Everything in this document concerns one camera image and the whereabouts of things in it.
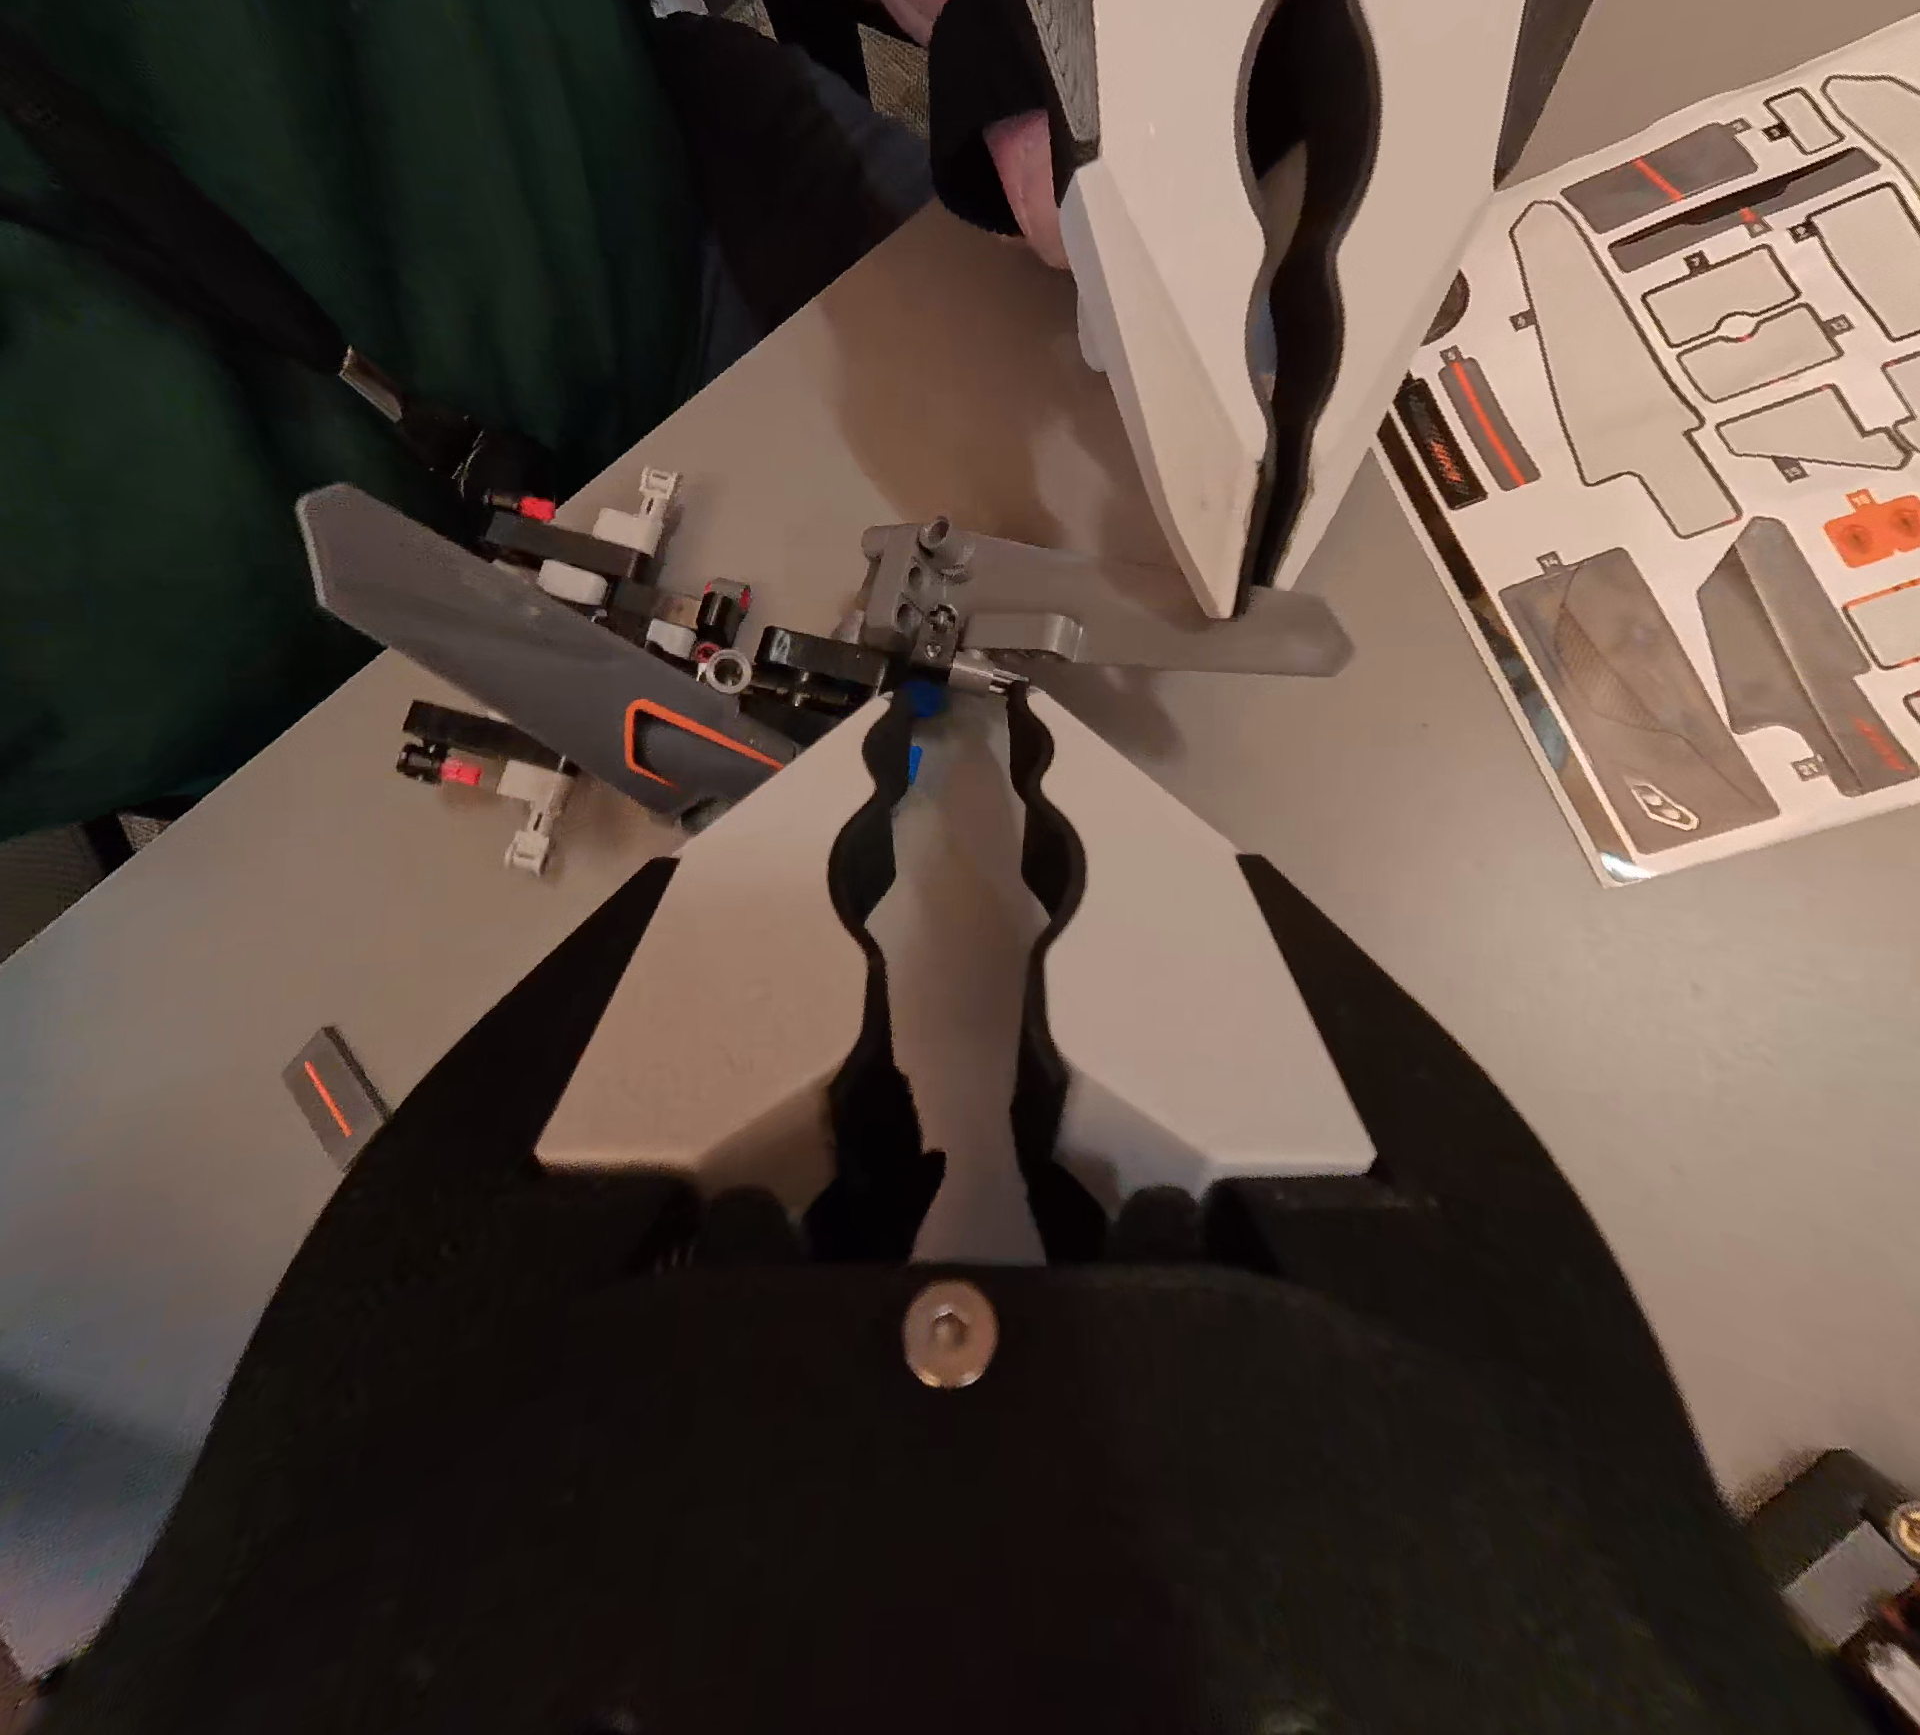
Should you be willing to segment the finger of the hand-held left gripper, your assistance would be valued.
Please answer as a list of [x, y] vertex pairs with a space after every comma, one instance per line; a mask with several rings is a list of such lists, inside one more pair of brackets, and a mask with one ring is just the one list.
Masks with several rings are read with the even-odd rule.
[[1096, 152], [1062, 234], [1107, 376], [1200, 612], [1236, 614], [1273, 452], [1257, 308], [1268, 244], [1247, 84], [1279, 0], [1093, 0]]
[[1257, 582], [1292, 588], [1493, 194], [1526, 0], [1310, 0], [1307, 180], [1273, 284], [1276, 476]]

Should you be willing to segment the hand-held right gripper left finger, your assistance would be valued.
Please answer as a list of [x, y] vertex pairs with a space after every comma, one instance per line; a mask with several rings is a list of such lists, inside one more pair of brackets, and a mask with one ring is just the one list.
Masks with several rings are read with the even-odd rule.
[[539, 1144], [547, 1172], [773, 1196], [822, 1260], [908, 1260], [935, 1152], [873, 918], [917, 718], [873, 700], [691, 840]]

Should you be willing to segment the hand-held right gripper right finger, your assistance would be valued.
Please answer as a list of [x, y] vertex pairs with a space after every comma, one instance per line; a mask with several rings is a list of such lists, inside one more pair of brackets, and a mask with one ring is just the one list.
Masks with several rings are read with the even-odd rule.
[[1052, 696], [1008, 702], [1027, 962], [1013, 1140], [1047, 1260], [1127, 1206], [1354, 1178], [1379, 1150], [1240, 852]]

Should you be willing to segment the grey lego wing panel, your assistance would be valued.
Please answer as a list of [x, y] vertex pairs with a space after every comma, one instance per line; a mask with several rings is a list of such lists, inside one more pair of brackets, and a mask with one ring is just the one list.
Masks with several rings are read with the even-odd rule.
[[1333, 678], [1354, 646], [1319, 596], [1255, 590], [1207, 616], [1178, 570], [1036, 548], [946, 518], [873, 526], [858, 644], [908, 672], [1008, 680], [1038, 666]]

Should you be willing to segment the small black lego subassembly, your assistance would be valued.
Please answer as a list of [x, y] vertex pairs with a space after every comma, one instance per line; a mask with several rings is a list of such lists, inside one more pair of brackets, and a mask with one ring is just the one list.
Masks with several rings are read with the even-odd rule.
[[479, 548], [344, 484], [302, 498], [298, 522], [319, 606], [514, 740], [481, 742], [476, 720], [409, 724], [409, 774], [547, 762], [591, 778], [689, 832], [691, 872], [733, 892], [824, 882], [847, 830], [891, 846], [928, 704], [1020, 690], [958, 646], [946, 606], [891, 642], [773, 626], [743, 648], [747, 584], [673, 596], [649, 574], [655, 550], [566, 530], [530, 500], [492, 500]]

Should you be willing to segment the lego sticker sheet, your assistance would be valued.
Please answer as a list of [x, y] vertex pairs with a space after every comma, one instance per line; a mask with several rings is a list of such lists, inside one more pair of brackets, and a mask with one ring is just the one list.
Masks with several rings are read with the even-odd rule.
[[1918, 20], [1501, 190], [1376, 452], [1587, 860], [1918, 798]]

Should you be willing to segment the large lego car chassis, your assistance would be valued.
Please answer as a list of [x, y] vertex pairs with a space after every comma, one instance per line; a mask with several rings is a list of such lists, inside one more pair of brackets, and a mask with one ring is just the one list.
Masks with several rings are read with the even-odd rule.
[[1747, 1536], [1807, 1644], [1878, 1731], [1918, 1729], [1918, 1494], [1848, 1450], [1797, 1470]]

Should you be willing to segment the grey tile with orange stripe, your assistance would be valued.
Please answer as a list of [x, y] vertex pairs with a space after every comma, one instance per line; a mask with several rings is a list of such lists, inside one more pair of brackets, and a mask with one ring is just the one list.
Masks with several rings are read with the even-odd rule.
[[319, 1028], [281, 1080], [339, 1172], [348, 1172], [392, 1118], [339, 1028]]

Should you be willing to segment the green sweater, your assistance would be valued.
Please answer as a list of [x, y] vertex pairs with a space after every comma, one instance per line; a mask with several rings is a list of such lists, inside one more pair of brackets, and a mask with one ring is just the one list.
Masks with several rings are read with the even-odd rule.
[[[558, 502], [933, 200], [831, 70], [655, 0], [5, 0], [14, 50]], [[367, 664], [302, 496], [462, 512], [340, 354], [181, 306], [124, 232], [5, 116], [5, 840], [197, 800]]]

